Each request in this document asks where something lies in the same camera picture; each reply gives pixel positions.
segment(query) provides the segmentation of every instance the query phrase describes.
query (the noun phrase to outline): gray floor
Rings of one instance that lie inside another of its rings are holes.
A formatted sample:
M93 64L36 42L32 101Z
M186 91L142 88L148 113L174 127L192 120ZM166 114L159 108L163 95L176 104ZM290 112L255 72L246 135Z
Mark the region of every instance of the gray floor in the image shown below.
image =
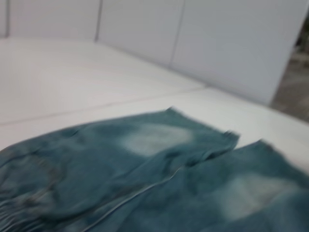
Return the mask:
M272 108L309 123L309 67L289 65Z

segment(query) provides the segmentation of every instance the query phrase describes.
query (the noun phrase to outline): white panel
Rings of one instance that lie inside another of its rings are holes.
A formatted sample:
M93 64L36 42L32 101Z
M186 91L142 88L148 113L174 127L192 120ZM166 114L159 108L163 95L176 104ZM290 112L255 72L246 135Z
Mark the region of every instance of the white panel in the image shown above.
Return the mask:
M268 104L308 0L188 0L172 67Z
M6 0L0 0L0 38L6 34Z
M99 41L168 65L183 1L104 0Z
M11 36L93 40L99 0L11 0Z

